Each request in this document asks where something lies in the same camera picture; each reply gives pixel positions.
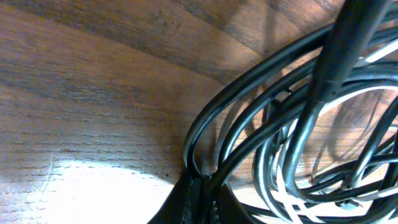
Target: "tangled cable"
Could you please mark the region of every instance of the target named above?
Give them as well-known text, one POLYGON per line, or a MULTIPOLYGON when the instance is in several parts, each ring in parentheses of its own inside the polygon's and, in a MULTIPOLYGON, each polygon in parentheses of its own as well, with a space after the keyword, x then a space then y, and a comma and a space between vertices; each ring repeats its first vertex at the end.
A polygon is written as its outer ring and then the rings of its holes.
POLYGON ((289 223, 373 223, 397 217, 398 144, 395 143, 398 138, 393 136, 380 143, 398 114, 398 98, 379 120, 357 160, 318 174, 312 180, 313 185, 305 189, 297 187, 294 177, 299 157, 318 116, 367 91, 398 90, 398 62, 382 59, 398 49, 398 27, 374 32, 380 22, 394 19, 398 19, 398 2, 346 1, 336 24, 316 30, 284 47, 221 90, 198 115, 185 139, 184 164, 192 177, 202 176, 193 156, 197 140, 218 114, 294 60, 323 47, 318 57, 275 82, 236 118, 223 139, 218 170, 211 176, 206 196, 212 198, 235 168, 252 151, 256 151, 254 186, 269 210, 244 205, 247 212, 253 215, 277 217, 289 223), (355 27, 354 31, 347 29, 350 26, 355 27), (358 34, 351 38, 352 32, 358 34), (366 47, 373 48, 380 44, 385 45, 357 61, 366 47), (311 74, 310 83, 291 92, 283 101, 275 102, 280 93, 311 74), (270 113, 264 113, 269 114, 264 117, 264 124, 233 150, 244 127, 264 108, 271 109, 270 113), (357 187, 362 179, 382 164, 389 164, 384 180, 357 187), (324 194, 340 181, 339 189, 324 194), (273 190, 289 194, 289 198, 295 200, 278 202, 271 194, 273 190), (370 200, 373 200, 370 209, 361 217, 317 217, 305 212, 326 202, 370 200), (297 215, 298 210, 305 215, 297 215))

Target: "brown wood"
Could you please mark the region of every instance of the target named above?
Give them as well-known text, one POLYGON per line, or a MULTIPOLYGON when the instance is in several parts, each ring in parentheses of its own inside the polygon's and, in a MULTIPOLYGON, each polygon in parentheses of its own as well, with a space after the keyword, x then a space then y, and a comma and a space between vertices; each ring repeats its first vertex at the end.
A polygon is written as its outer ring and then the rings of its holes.
MULTIPOLYGON (((332 22, 341 3, 0 1, 0 222, 145 223, 177 181, 184 137, 206 103, 265 57, 332 22)), ((375 91, 322 116, 298 175, 308 180, 358 156, 393 97, 375 91)), ((205 172, 215 170, 209 149, 229 109, 199 143, 205 172)), ((239 142, 260 124, 261 114, 239 142)), ((264 206, 250 185, 251 159, 232 186, 242 201, 264 206)))

